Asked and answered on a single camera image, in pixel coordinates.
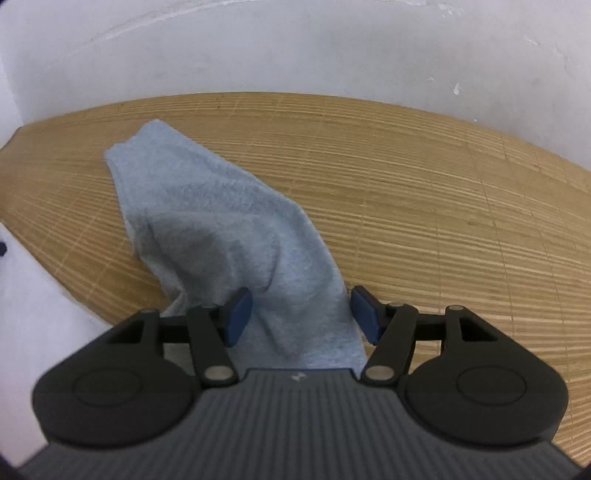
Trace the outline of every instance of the white logo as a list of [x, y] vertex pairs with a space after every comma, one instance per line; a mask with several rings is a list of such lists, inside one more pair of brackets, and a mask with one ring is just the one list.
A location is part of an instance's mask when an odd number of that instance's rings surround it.
[[308, 378], [308, 375], [306, 375], [304, 372], [298, 372], [295, 375], [291, 376], [291, 379], [295, 380], [296, 382], [301, 382], [302, 380], [305, 380], [306, 378]]

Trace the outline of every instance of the gray fabric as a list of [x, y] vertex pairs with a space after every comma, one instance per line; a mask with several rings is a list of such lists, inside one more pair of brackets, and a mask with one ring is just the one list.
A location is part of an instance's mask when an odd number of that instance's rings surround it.
[[172, 301], [165, 315], [248, 287], [253, 315], [228, 350], [241, 374], [361, 370], [345, 285], [298, 204], [159, 120], [105, 158], [134, 249]]

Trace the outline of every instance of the wooden surface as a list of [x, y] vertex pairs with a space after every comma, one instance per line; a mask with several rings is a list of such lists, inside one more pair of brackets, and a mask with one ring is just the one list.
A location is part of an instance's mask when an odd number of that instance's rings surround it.
[[0, 220], [113, 323], [167, 304], [102, 157], [153, 118], [299, 202], [348, 287], [464, 304], [550, 363], [570, 391], [556, 442], [591, 460], [590, 172], [467, 122], [321, 96], [155, 98], [23, 127], [0, 151]]

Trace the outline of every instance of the white fabric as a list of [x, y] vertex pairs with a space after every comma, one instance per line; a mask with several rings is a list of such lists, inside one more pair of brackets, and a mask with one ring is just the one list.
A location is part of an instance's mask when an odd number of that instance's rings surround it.
[[31, 407], [41, 375], [110, 325], [78, 303], [0, 223], [0, 452], [21, 465], [46, 440]]

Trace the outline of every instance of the silver screw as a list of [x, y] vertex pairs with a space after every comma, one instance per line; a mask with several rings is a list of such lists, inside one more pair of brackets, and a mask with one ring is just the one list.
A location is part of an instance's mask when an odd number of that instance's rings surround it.
[[234, 370], [226, 365], [214, 365], [205, 369], [205, 378], [212, 382], [223, 382], [229, 380], [234, 375]]
[[386, 365], [373, 365], [365, 371], [365, 376], [370, 380], [386, 381], [394, 377], [394, 369]]

